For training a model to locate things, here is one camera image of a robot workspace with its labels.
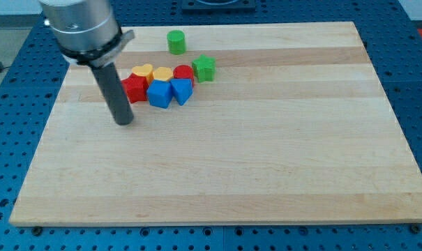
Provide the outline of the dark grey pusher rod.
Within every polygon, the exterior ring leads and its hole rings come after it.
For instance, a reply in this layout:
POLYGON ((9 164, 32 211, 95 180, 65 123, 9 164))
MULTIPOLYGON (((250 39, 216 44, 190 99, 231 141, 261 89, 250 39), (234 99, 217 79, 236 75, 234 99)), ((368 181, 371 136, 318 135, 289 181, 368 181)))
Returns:
POLYGON ((120 126, 130 124, 134 119, 133 111, 115 65, 110 63, 99 68, 94 67, 91 70, 114 122, 120 126))

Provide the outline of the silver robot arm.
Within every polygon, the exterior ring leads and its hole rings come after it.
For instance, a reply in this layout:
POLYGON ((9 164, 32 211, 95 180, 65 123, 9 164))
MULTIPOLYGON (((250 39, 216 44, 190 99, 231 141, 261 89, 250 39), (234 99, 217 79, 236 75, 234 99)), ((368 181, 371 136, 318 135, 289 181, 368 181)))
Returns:
POLYGON ((114 65, 124 47, 135 38, 124 32, 108 0, 40 0, 45 24, 68 63, 90 67, 116 124, 134 119, 114 65))

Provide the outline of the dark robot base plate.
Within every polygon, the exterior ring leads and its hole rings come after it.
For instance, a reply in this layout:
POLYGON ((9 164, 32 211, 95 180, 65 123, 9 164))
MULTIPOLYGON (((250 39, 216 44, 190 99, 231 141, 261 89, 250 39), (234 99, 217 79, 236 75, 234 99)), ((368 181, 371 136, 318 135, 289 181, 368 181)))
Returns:
POLYGON ((182 0, 183 13, 226 10, 255 10, 256 0, 182 0))

